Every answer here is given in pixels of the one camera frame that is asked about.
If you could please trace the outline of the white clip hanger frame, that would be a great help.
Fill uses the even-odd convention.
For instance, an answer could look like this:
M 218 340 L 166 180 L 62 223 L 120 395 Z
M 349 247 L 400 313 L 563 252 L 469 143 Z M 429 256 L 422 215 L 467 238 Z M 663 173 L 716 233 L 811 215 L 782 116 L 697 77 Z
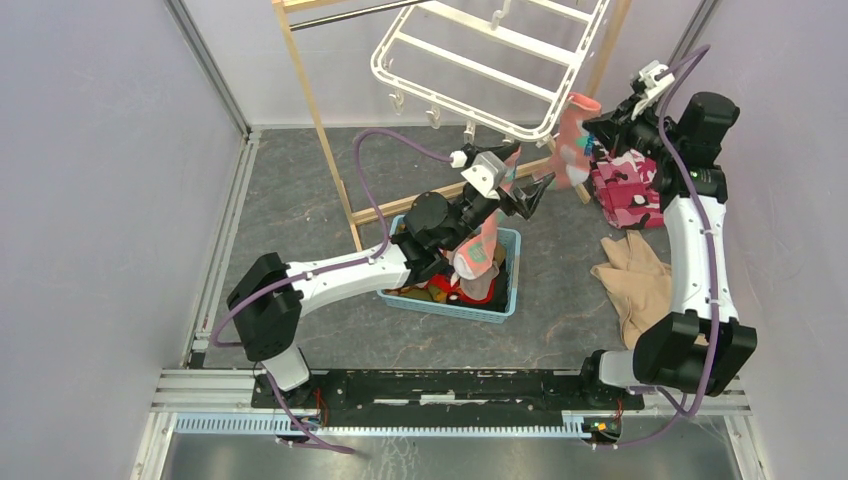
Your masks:
M 425 1 L 403 7 L 370 69 L 396 114 L 510 139 L 552 133 L 602 31 L 608 1 Z

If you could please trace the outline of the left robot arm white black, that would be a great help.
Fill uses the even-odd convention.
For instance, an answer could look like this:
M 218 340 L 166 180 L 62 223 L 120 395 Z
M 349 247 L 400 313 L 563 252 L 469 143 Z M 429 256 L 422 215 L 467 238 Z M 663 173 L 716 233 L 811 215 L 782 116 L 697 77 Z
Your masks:
M 435 191 L 416 197 L 403 216 L 403 228 L 369 250 L 312 261 L 282 261 L 260 256 L 227 298 L 249 361 L 261 364 L 278 397 L 290 407 L 306 405 L 314 381 L 295 344 L 299 320 L 326 305 L 361 294 L 429 281 L 448 265 L 446 252 L 481 230 L 496 211 L 530 218 L 555 176 L 549 173 L 524 188 L 506 191 L 500 183 L 515 147 L 453 153 L 462 159 L 466 182 L 449 200 Z

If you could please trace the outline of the grey brown striped sock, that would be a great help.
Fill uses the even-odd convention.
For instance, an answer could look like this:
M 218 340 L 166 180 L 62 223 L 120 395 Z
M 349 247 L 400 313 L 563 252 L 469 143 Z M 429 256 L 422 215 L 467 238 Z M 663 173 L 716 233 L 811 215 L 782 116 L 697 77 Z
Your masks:
M 500 273 L 498 266 L 492 264 L 479 277 L 474 279 L 459 278 L 459 290 L 461 296 L 471 303 L 488 303 L 494 297 L 494 285 Z

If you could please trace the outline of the pink sock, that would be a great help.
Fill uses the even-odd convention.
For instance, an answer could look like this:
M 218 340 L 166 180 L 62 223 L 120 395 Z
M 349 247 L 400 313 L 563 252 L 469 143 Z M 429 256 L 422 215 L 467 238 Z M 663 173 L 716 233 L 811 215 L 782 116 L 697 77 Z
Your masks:
M 551 188 L 577 188 L 582 185 L 589 177 L 594 145 L 594 137 L 585 130 L 583 123 L 600 113 L 601 104 L 597 100 L 580 93 L 570 93 L 559 119 L 555 152 L 542 168 L 532 174 L 532 179 L 539 180 L 554 173 Z
M 492 267 L 498 227 L 505 218 L 505 213 L 496 210 L 484 221 L 479 234 L 454 251 L 451 261 L 454 268 L 452 285 L 456 285 L 460 279 L 476 280 Z

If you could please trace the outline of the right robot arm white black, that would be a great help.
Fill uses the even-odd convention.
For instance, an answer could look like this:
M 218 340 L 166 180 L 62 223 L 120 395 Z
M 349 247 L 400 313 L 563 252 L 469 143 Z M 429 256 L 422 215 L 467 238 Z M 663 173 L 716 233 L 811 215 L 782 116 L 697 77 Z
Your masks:
M 632 94 L 585 128 L 611 153 L 635 150 L 657 163 L 653 186 L 670 239 L 671 302 L 631 351 L 593 354 L 596 370 L 577 382 L 591 408 L 606 406 L 618 388 L 718 396 L 757 347 L 757 333 L 740 324 L 730 293 L 723 246 L 728 188 L 715 163 L 740 109 L 721 94 L 698 92 L 674 121 L 655 106 L 639 110 L 642 99 Z

